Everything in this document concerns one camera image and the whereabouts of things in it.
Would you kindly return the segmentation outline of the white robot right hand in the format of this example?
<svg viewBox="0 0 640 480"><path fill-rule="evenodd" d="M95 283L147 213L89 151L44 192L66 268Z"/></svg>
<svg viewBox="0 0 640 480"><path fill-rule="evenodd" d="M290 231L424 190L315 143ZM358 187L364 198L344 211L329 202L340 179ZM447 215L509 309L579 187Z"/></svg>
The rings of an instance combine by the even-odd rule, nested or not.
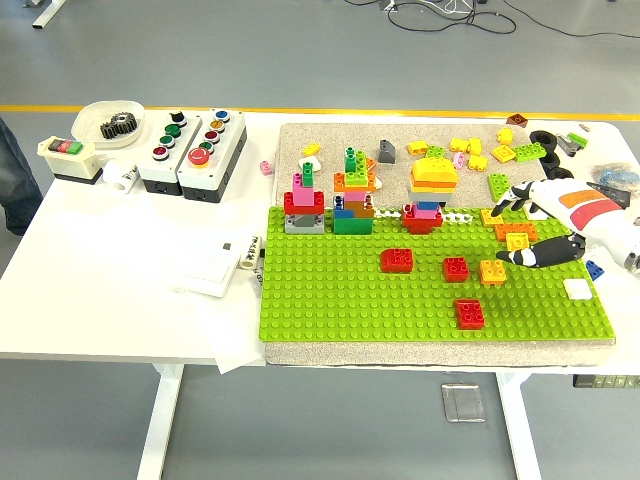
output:
<svg viewBox="0 0 640 480"><path fill-rule="evenodd" d="M613 260L632 274L639 272L639 228L614 200L574 178L528 181L511 187L492 210L518 210L526 201L531 212L541 210L560 221L569 233L533 246L499 251L496 258L529 268L560 265L582 258L589 244L606 248Z"/></svg>

